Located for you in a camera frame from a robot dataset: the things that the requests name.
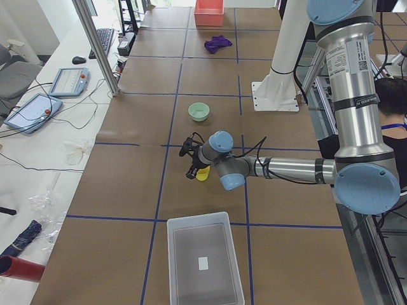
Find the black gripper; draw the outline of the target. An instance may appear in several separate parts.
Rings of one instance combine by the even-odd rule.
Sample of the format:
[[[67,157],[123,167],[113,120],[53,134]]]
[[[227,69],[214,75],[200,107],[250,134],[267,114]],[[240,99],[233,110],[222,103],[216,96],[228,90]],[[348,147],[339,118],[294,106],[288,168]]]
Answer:
[[[199,149],[203,146],[203,138],[197,133],[193,132],[186,140],[183,142],[182,148],[179,151],[179,156],[183,157],[186,154],[191,157],[191,166],[186,173],[186,177],[189,179],[195,179],[197,172],[204,168],[204,164],[200,161],[198,157]]]

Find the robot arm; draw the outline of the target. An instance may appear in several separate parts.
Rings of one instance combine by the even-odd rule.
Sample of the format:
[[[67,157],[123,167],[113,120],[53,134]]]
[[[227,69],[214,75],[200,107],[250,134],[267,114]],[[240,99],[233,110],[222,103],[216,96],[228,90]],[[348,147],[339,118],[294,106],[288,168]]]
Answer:
[[[292,109],[287,86],[293,82],[308,29],[314,28],[317,58],[325,58],[328,68],[336,121],[336,133],[318,141],[320,158],[236,155],[233,137],[218,131],[208,140],[184,141],[179,155],[191,158],[187,177],[195,179],[199,170],[213,166],[227,190],[248,177],[263,177],[328,184],[342,205],[364,215],[396,207],[403,192],[394,150],[382,135],[368,47],[375,13],[375,1],[288,1],[270,72],[252,85],[256,110]]]

